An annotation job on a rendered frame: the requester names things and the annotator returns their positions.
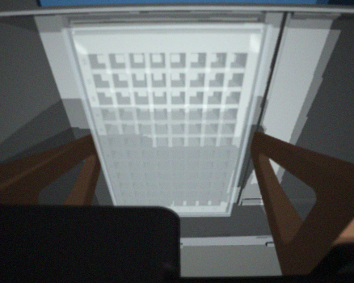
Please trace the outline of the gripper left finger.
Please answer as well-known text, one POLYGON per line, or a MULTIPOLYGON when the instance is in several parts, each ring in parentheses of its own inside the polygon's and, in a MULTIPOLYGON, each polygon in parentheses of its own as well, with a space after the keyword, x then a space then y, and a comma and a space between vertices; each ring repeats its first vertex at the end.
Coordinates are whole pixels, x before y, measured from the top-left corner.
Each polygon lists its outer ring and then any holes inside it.
POLYGON ((92 134, 0 165, 0 204, 39 205, 40 191, 84 159, 63 205, 91 205, 101 168, 92 134))

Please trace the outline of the blue bench mat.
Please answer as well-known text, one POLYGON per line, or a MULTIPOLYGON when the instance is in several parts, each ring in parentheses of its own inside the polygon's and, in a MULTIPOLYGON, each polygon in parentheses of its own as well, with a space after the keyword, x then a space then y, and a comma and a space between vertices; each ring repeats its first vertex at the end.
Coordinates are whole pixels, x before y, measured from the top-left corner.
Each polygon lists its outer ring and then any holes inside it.
POLYGON ((37 6, 68 6, 117 3, 161 2, 254 2, 254 3, 301 3, 354 6, 354 0, 36 0, 37 6))

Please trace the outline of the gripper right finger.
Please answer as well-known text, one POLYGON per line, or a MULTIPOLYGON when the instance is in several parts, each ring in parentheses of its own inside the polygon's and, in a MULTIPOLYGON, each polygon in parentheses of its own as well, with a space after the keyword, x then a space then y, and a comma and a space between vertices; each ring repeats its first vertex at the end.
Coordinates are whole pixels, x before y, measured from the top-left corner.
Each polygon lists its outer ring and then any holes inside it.
POLYGON ((333 247, 354 243, 354 163, 261 132, 254 132, 251 157, 282 276, 309 275, 333 247), (269 159, 315 191, 305 221, 269 159))

